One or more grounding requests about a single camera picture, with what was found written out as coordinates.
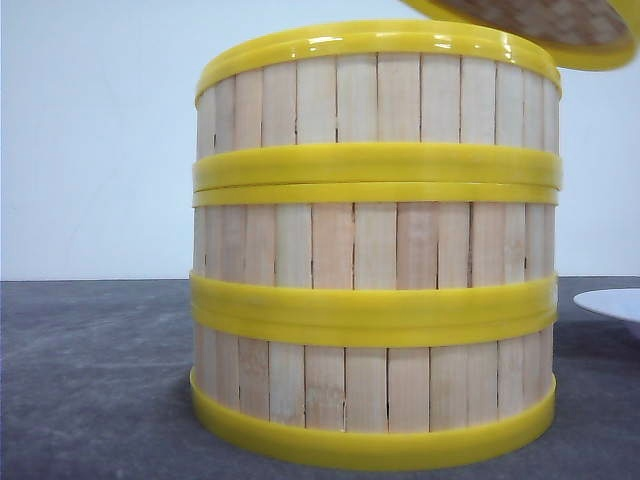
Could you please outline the bamboo steamer basket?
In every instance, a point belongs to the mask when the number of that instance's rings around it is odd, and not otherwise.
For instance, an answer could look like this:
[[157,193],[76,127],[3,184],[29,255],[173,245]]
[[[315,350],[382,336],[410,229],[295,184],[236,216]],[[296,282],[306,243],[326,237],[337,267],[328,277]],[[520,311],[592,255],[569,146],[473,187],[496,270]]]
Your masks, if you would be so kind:
[[553,214],[487,201],[198,206],[194,314],[226,332],[329,343],[535,332],[556,317]]
[[476,345],[302,346],[194,328],[199,421],[296,463],[418,470],[490,459],[554,416],[553,331]]
[[545,50],[487,27],[374,20],[265,35],[198,81],[194,202],[553,204],[560,93]]

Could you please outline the yellow rimmed steamer lid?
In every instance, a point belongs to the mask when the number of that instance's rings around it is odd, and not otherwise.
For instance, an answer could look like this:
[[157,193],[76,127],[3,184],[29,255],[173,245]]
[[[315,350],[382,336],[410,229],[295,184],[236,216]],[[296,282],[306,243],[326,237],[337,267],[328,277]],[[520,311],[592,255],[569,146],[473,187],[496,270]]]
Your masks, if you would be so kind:
[[560,67],[607,71],[633,61],[639,50],[637,0],[408,1],[434,20],[483,25],[526,38]]

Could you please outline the white plate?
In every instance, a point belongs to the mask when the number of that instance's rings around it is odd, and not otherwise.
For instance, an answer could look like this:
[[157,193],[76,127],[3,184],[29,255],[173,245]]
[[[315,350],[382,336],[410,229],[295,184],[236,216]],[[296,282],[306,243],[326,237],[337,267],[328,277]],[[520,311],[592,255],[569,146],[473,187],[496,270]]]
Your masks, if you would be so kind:
[[617,288],[587,291],[574,296],[579,307],[621,320],[630,334],[639,338],[640,289]]

